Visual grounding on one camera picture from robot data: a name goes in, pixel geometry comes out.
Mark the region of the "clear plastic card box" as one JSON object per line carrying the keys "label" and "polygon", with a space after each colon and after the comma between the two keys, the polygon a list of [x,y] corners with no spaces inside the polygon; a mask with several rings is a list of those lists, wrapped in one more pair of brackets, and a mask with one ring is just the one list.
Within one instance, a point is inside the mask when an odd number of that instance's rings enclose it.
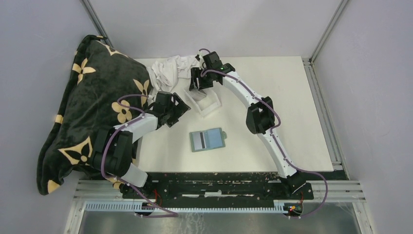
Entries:
{"label": "clear plastic card box", "polygon": [[221,101],[220,101],[217,93],[214,92],[212,89],[204,89],[203,90],[205,93],[207,93],[207,97],[202,99],[201,101],[195,101],[189,95],[189,89],[184,89],[183,91],[184,91],[184,94],[186,96],[186,99],[190,102],[191,107],[194,107],[195,111],[201,117],[207,117],[212,112],[217,111],[222,106]]}

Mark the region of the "silver VIP credit card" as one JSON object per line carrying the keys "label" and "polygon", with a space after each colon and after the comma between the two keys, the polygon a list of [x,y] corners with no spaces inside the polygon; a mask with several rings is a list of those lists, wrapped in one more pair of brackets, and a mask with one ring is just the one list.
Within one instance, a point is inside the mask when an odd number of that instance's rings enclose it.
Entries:
{"label": "silver VIP credit card", "polygon": [[204,132],[200,131],[190,133],[190,140],[193,152],[201,151],[206,148]]}

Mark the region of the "green leather card holder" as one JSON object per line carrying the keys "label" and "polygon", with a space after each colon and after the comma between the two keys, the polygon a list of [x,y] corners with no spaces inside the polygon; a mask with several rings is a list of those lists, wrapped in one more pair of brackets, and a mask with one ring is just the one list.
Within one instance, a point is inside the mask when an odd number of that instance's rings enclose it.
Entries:
{"label": "green leather card holder", "polygon": [[203,130],[202,132],[204,132],[204,135],[205,135],[206,148],[204,150],[201,150],[200,152],[225,147],[225,140],[227,139],[227,134],[225,131],[222,130],[222,128],[213,128],[213,129]]}

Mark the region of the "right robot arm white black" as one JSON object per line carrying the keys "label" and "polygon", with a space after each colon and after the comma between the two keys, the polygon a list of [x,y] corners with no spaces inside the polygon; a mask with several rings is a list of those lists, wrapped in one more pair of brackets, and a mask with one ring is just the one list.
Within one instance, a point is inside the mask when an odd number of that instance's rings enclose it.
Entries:
{"label": "right robot arm white black", "polygon": [[294,199],[306,184],[300,170],[293,164],[283,146],[276,128],[281,125],[279,115],[273,109],[270,97],[264,97],[248,86],[230,63],[223,63],[216,52],[200,49],[195,56],[198,68],[191,68],[189,90],[201,91],[219,83],[230,90],[246,107],[246,126],[259,137],[270,153],[282,183],[282,195]]}

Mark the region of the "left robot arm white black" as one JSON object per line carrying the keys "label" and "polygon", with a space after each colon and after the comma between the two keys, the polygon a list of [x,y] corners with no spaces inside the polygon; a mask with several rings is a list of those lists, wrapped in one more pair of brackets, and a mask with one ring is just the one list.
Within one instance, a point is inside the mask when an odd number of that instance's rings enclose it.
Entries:
{"label": "left robot arm white black", "polygon": [[145,134],[163,125],[172,127],[189,110],[190,107],[177,93],[158,92],[154,102],[146,109],[138,109],[138,117],[99,129],[87,163],[99,170],[104,178],[115,178],[134,185],[134,191],[141,198],[150,197],[153,185],[147,182],[148,174],[133,164],[133,145]]}

